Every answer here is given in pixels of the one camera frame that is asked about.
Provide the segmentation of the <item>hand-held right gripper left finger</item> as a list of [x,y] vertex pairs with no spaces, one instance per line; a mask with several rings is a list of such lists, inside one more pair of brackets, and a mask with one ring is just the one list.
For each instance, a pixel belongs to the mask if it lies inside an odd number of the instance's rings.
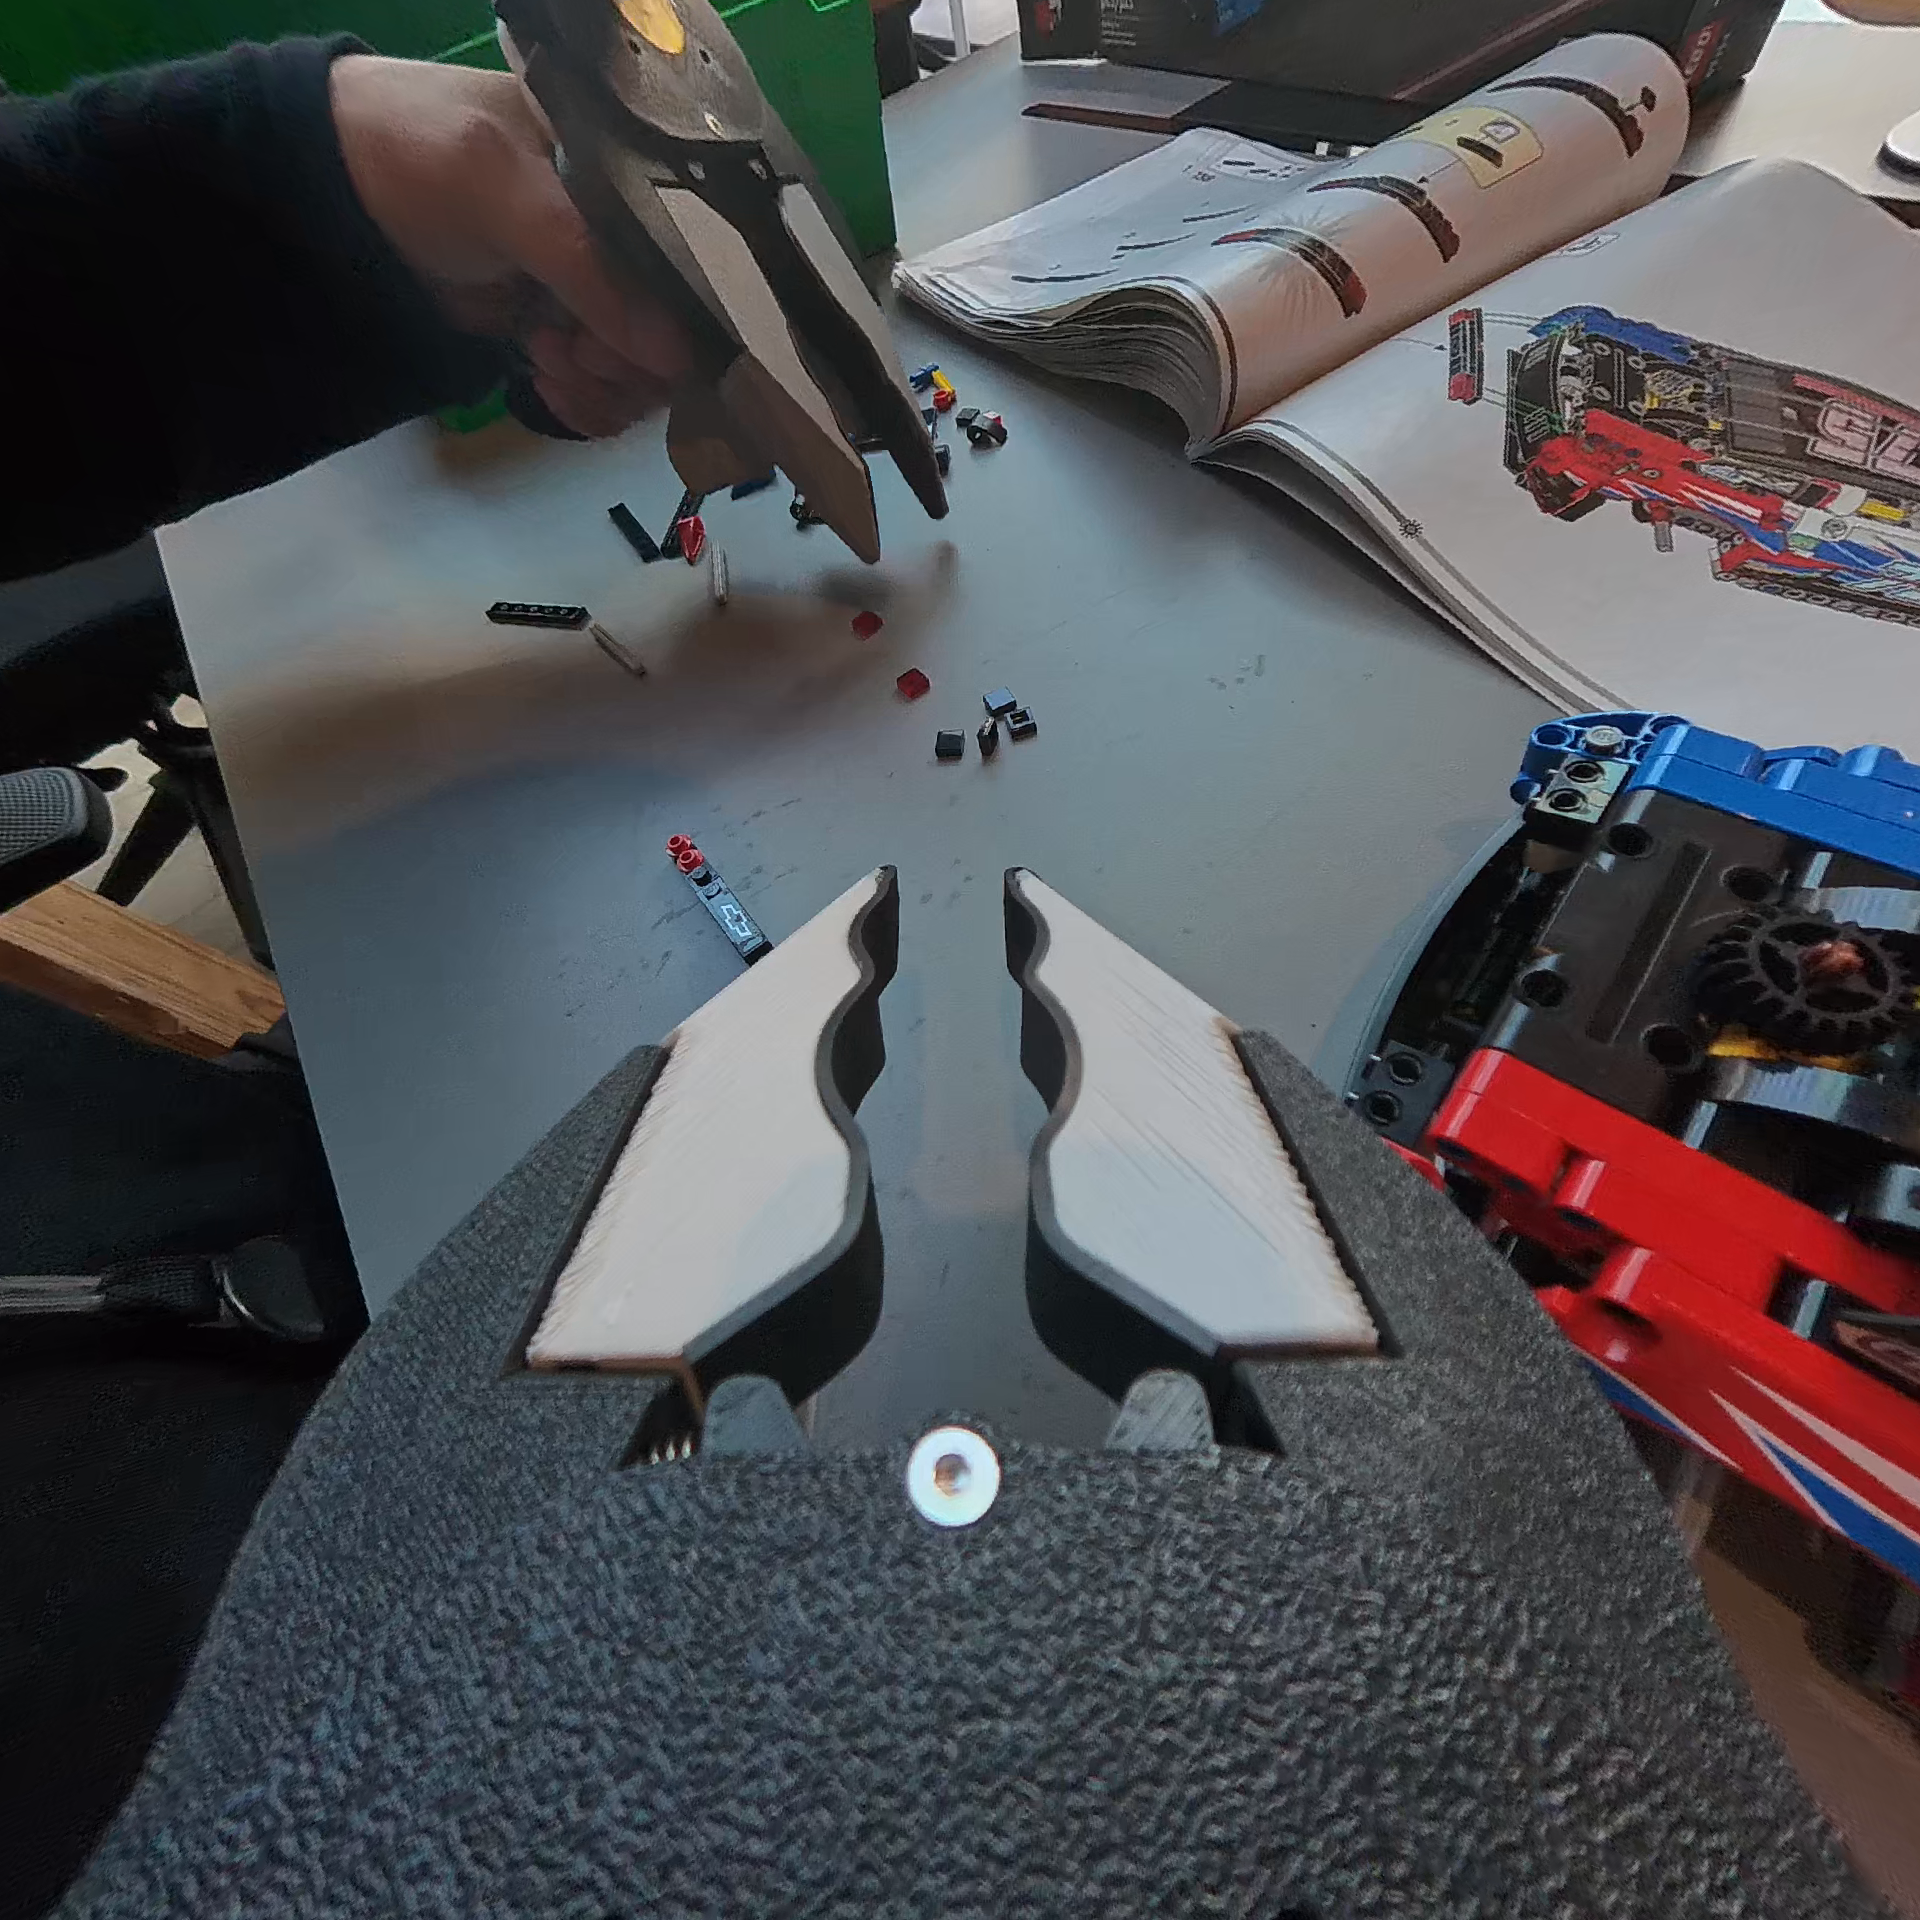
[[882,1069],[899,869],[880,867],[646,1066],[527,1331],[527,1370],[769,1375],[792,1403],[880,1331],[882,1237],[856,1109]]

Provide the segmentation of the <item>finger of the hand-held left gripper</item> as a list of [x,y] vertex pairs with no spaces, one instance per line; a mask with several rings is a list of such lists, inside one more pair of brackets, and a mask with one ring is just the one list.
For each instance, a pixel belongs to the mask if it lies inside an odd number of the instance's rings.
[[882,450],[927,518],[943,522],[949,482],[888,318],[805,165],[772,165],[772,296],[805,367],[805,426],[792,431],[780,472],[808,513],[880,522],[864,450]]
[[772,296],[769,167],[655,167],[650,275],[692,339],[692,374],[676,401],[719,380],[743,356],[799,380],[805,367]]

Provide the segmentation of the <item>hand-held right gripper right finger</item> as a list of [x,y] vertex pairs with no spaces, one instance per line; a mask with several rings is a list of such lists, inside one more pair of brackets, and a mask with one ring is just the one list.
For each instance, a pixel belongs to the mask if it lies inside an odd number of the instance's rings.
[[1029,1158],[1029,1313],[1078,1383],[1125,1400],[1243,1362],[1381,1356],[1362,1280],[1293,1158],[1243,1027],[1032,869],[1006,876]]

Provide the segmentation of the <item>black brick strip red studs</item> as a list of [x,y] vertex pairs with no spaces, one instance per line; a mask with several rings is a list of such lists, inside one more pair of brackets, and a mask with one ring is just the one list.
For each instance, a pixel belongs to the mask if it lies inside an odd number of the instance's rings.
[[732,956],[743,967],[756,967],[772,955],[772,940],[760,936],[760,924],[750,916],[750,905],[738,902],[738,893],[724,884],[724,876],[695,850],[695,843],[688,831],[676,831],[663,843],[663,857],[676,862],[676,869],[684,876],[684,884],[692,888],[692,896],[708,905],[708,916],[714,920],[714,932],[728,940]]

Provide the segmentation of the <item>person's left forearm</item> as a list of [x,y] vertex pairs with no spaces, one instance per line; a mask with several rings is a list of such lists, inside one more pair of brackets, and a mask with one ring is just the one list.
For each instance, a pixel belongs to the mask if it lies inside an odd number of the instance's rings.
[[508,380],[359,206],[328,69],[239,42],[0,108],[0,576],[89,564]]

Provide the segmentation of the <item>person's left hand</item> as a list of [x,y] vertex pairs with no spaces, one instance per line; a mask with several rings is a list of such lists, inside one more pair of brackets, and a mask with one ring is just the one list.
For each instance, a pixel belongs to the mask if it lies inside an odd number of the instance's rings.
[[578,439],[614,439],[692,374],[677,322],[608,281],[550,124],[504,69],[338,56],[328,123],[359,206],[480,339],[508,346]]

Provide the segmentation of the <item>scattered loose toy brick parts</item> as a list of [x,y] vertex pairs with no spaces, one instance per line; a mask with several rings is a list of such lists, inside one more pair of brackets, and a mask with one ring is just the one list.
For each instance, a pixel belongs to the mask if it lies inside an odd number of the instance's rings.
[[952,424],[975,450],[1010,440],[1006,413],[958,411],[943,380],[929,380],[929,394],[934,411],[920,411],[914,390],[908,390],[927,460],[902,460],[888,439],[888,426],[902,424],[892,404],[882,404],[880,418],[864,411],[841,413],[820,377],[799,374],[799,380],[787,380],[750,356],[732,360],[719,380],[688,387],[670,411],[663,450],[684,479],[684,497],[670,518],[663,550],[692,560],[692,522],[708,497],[743,497],[792,479],[805,526],[829,526],[859,564],[880,564],[873,450],[892,457],[908,479],[934,476],[934,503],[927,513],[949,518],[943,482],[952,446],[937,426]]

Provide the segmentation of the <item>green plastic bin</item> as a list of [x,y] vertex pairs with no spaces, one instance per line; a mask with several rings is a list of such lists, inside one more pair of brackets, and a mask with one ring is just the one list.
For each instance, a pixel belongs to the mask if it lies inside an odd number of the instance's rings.
[[[714,0],[714,14],[841,209],[856,253],[888,253],[899,209],[873,9],[864,0]],[[76,78],[280,38],[359,38],[383,56],[504,69],[486,0],[11,0],[0,78],[42,98]]]

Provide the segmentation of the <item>open instruction booklet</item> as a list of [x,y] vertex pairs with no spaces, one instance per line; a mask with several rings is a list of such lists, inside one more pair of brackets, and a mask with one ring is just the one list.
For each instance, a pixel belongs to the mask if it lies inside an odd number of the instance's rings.
[[1187,129],[899,267],[1176,411],[1565,709],[1913,757],[1920,253],[1802,158],[1674,188],[1647,38],[1563,38],[1359,158]]

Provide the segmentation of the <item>blue red toy brick car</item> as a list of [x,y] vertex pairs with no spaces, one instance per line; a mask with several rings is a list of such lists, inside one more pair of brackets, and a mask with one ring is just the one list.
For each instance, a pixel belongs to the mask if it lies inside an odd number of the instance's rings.
[[1515,824],[1425,916],[1348,1113],[1518,1273],[1725,1555],[1913,1720],[1913,762],[1663,711],[1530,734]]

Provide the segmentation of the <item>black toy set box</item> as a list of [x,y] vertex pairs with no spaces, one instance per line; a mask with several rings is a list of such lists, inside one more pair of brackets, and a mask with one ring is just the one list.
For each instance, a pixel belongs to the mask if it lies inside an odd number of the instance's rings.
[[1698,103],[1747,78],[1780,0],[1037,0],[1039,110],[1122,129],[1375,138],[1572,38],[1655,42]]

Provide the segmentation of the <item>person's black clothed legs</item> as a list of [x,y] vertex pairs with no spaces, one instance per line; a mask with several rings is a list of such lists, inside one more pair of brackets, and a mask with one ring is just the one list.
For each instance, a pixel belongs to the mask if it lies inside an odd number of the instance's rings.
[[173,1712],[230,1555],[368,1306],[286,1023],[215,1060],[5,984],[5,1282],[302,1260],[313,1339],[5,1313],[5,1915],[44,1915]]

